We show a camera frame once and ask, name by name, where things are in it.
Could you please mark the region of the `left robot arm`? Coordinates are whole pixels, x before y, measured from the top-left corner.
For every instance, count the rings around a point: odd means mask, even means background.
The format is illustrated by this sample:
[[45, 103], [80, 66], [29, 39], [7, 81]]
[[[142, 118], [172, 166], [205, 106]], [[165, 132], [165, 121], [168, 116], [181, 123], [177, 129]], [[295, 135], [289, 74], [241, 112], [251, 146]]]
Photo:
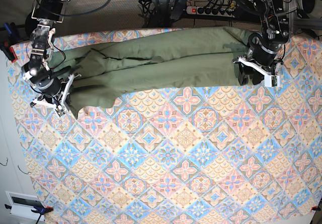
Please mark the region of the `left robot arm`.
[[239, 84], [244, 86], [251, 81], [253, 85], [278, 87], [278, 71], [284, 63], [283, 57], [277, 57], [278, 51], [286, 49], [286, 43], [298, 28], [320, 30], [321, 23], [306, 15], [303, 0], [234, 1], [245, 12], [258, 16], [262, 25], [260, 33], [248, 37], [248, 53], [234, 61]]

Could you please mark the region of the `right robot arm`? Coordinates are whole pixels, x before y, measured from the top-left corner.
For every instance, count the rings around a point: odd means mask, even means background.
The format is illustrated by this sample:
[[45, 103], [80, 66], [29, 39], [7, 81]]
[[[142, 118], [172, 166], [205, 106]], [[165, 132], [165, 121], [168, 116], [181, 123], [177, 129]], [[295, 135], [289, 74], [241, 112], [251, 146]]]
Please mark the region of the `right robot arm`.
[[54, 70], [49, 66], [52, 59], [56, 23], [63, 22], [69, 0], [36, 0], [31, 19], [37, 22], [31, 32], [31, 54], [29, 61], [22, 66], [22, 78], [32, 90], [39, 93], [30, 105], [42, 105], [54, 109], [60, 116], [69, 111], [66, 98], [75, 78], [71, 67]]

